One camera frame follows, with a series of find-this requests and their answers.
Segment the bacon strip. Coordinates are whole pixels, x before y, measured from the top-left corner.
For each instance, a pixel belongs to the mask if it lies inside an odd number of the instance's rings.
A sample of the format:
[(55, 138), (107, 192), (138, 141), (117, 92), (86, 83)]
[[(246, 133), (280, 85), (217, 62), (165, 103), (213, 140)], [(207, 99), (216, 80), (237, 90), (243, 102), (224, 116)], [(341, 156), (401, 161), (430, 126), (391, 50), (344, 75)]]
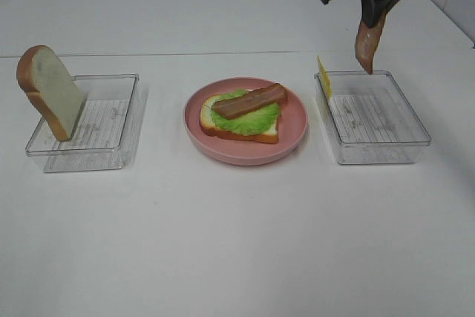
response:
[(285, 102), (286, 98), (285, 87), (275, 83), (265, 88), (255, 89), (240, 97), (219, 100), (212, 105), (212, 109), (222, 117), (233, 120), (266, 105)]
[(379, 46), (380, 38), (386, 22), (387, 11), (384, 11), (374, 27), (368, 27), (363, 20), (360, 21), (356, 35), (356, 59), (362, 68), (373, 74), (373, 60)]

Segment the upright bread slice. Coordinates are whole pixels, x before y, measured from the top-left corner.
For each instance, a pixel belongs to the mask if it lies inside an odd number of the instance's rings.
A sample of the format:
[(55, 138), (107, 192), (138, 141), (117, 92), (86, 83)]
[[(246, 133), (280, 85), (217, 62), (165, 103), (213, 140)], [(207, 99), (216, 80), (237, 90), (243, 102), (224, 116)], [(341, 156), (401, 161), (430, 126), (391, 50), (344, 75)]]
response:
[(60, 58), (45, 45), (29, 48), (20, 58), (16, 78), (33, 107), (59, 142), (69, 141), (85, 96)]

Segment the clear plastic tray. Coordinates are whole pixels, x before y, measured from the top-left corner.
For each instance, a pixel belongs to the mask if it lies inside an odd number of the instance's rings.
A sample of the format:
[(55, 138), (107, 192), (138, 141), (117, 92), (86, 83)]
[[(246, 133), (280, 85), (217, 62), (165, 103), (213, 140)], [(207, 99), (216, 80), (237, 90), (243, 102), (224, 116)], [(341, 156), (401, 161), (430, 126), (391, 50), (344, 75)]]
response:
[(41, 119), (25, 154), (44, 173), (125, 167), (134, 156), (142, 125), (139, 76), (82, 75), (73, 80), (86, 98), (73, 137), (59, 142)]
[(431, 137), (388, 71), (315, 75), (317, 104), (340, 165), (415, 163)]

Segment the clear left plastic tray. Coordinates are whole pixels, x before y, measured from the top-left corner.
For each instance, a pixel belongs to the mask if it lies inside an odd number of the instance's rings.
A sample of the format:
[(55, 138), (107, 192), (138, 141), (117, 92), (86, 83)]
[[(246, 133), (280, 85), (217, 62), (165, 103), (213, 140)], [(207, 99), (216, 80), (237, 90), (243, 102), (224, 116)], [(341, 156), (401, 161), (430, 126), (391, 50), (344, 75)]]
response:
[(44, 173), (125, 167), (134, 156), (142, 125), (139, 76), (82, 75), (73, 80), (86, 98), (73, 137), (59, 142), (41, 119), (25, 154)]

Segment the green lettuce leaf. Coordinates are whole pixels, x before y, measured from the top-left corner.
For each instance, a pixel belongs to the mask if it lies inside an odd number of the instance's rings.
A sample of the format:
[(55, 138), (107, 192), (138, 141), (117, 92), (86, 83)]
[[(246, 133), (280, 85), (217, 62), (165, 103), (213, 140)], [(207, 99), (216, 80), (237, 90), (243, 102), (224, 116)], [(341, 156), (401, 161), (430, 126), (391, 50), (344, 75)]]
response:
[(269, 134), (275, 136), (278, 133), (278, 118), (281, 115), (281, 107), (276, 102), (249, 112), (233, 120), (228, 120), (217, 113), (212, 106), (215, 102), (241, 97), (247, 94), (246, 89), (239, 88), (232, 92), (216, 94), (209, 97), (202, 105), (200, 122), (207, 128), (217, 128), (241, 136)]

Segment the yellow cheese slice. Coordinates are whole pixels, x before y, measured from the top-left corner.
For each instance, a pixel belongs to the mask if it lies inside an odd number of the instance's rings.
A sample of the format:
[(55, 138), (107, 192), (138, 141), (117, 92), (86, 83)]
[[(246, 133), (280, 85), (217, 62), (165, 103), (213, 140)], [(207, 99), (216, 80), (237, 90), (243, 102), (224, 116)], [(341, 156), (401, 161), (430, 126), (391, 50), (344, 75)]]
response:
[(322, 88), (325, 94), (325, 97), (329, 99), (332, 96), (332, 88), (331, 88), (331, 80), (330, 77), (328, 76), (328, 73), (326, 69), (324, 68), (324, 65), (321, 61), (320, 56), (317, 56), (317, 63), (318, 63), (318, 74), (321, 77), (321, 84)]

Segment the bread slice on plate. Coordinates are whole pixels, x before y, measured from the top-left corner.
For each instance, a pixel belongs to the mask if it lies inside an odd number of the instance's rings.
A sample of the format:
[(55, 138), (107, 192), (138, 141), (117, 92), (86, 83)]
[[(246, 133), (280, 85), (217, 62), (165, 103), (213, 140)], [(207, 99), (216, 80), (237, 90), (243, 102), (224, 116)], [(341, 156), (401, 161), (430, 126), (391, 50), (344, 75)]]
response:
[(252, 136), (241, 136), (238, 134), (233, 134), (228, 131), (221, 131), (217, 128), (207, 128), (204, 124), (200, 122), (201, 130), (204, 134), (212, 137), (219, 137), (226, 140), (240, 140), (240, 141), (253, 141), (258, 143), (270, 143), (275, 144), (278, 142), (278, 133), (273, 136), (269, 134), (259, 134)]

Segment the clear right plastic tray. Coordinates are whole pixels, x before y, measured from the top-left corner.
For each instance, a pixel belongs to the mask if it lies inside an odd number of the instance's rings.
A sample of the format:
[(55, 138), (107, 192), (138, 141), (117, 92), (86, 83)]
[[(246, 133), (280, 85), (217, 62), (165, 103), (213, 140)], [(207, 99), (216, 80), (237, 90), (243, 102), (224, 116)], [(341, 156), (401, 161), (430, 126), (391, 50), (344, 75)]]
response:
[(340, 165), (415, 163), (431, 137), (388, 71), (315, 75), (317, 104)]

